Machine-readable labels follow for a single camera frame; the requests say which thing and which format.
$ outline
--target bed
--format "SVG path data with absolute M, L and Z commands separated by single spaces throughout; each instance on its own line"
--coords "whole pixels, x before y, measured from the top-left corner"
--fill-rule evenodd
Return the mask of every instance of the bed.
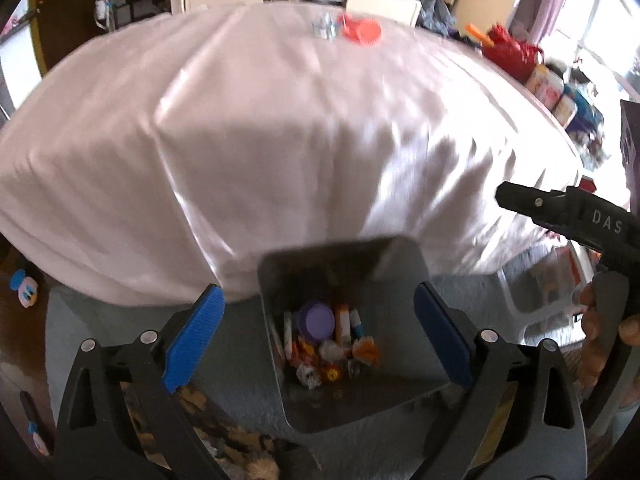
M 405 234 L 432 273 L 468 274 L 537 240 L 494 193 L 578 183 L 551 114 L 423 30 L 315 38 L 325 9 L 211 7 L 82 46 L 0 132 L 0 232 L 60 282 L 132 306 L 210 282 L 247 298 L 282 248 Z

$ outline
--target gray plastic bin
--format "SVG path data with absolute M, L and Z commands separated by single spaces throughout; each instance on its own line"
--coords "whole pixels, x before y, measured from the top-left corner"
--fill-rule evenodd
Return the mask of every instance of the gray plastic bin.
M 430 394 L 448 382 L 414 314 L 415 287 L 427 279 L 420 248 L 405 237 L 287 250 L 263 258 L 258 280 L 265 324 L 292 428 L 302 433 L 328 430 Z M 366 335 L 374 337 L 380 366 L 354 380 L 309 391 L 295 370 L 273 354 L 270 321 L 282 341 L 284 311 L 297 310 L 308 300 L 328 303 L 335 280 L 347 303 L 359 310 Z

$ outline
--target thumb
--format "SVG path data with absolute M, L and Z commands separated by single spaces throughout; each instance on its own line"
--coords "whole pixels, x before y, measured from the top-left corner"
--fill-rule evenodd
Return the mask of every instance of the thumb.
M 640 345 L 640 314 L 634 314 L 620 323 L 620 339 L 628 345 Z

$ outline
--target plastic bag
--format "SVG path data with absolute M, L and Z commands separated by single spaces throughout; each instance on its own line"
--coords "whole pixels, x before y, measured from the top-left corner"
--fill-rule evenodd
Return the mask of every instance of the plastic bag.
M 482 48 L 482 54 L 514 79 L 526 83 L 533 69 L 544 63 L 544 51 L 526 41 L 516 41 L 502 25 L 494 25 L 487 34 L 495 46 Z

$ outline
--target purple lid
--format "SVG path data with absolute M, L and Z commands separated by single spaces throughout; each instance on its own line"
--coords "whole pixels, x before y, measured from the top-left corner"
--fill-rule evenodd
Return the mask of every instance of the purple lid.
M 309 301 L 300 309 L 298 330 L 310 343 L 319 343 L 331 338 L 334 329 L 334 313 L 324 303 Z

